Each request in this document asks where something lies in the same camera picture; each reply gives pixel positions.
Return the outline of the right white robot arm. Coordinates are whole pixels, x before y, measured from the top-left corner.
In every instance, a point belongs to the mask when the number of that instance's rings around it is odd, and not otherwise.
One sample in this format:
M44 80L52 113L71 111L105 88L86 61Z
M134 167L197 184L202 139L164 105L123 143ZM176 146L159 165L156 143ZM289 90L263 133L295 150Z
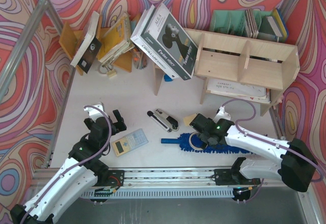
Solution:
M317 160L300 139L273 139L246 130L226 118L214 121L202 114L197 114L190 126L208 146L237 147L263 157L263 160L245 158L240 162L237 175L246 179L275 179L298 192L306 192L313 180Z

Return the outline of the blue microfiber duster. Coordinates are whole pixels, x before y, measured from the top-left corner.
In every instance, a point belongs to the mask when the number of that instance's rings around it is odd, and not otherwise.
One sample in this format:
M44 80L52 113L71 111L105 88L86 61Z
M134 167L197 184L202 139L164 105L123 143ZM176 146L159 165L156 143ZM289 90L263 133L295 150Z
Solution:
M183 133L178 138L162 138L162 144L178 144L181 150L197 153L254 153L262 157L273 157L275 149L272 139L258 135L248 134L235 127L222 135L222 138L215 143L215 136L210 135L200 138L200 133Z

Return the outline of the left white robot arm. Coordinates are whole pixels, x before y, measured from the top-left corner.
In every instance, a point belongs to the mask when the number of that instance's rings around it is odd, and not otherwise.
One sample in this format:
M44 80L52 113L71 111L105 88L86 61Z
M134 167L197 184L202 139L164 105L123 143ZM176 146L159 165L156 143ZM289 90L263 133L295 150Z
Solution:
M48 183L25 204L15 205L10 215L13 223L57 223L64 212L91 187L114 194L124 184L124 171L111 170L101 156L110 150L111 136L127 129L116 109L116 121L103 105L86 105L89 116L84 120L89 133L82 136Z

